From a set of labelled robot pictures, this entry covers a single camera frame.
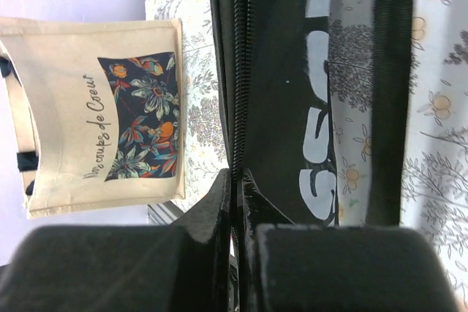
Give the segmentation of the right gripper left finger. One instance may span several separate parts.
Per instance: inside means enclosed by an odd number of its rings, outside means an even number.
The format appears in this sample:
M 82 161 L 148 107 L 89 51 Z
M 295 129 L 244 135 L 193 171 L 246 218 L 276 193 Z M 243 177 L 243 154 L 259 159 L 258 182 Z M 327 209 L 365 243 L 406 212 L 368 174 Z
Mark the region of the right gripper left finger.
M 226 311 L 230 172 L 169 225 L 41 227 L 1 273 L 3 311 Z

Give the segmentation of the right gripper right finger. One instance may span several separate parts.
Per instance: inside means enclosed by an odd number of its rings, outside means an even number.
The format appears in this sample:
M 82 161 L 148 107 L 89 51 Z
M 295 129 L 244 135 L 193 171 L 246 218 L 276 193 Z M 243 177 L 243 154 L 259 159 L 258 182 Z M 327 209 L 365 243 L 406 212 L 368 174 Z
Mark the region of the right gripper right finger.
M 294 224 L 237 184 L 242 311 L 458 311 L 437 255 L 401 227 Z

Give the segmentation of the black racket cover bag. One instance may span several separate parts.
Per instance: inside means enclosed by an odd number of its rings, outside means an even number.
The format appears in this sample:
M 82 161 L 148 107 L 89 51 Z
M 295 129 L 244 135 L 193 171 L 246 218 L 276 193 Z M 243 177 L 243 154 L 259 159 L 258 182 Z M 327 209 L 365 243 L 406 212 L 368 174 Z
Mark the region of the black racket cover bag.
M 365 223 L 400 222 L 412 0 L 373 0 L 369 34 L 345 42 L 333 0 L 211 0 L 220 114 L 236 229 L 339 222 L 331 84 L 338 54 L 370 60 L 371 189 Z

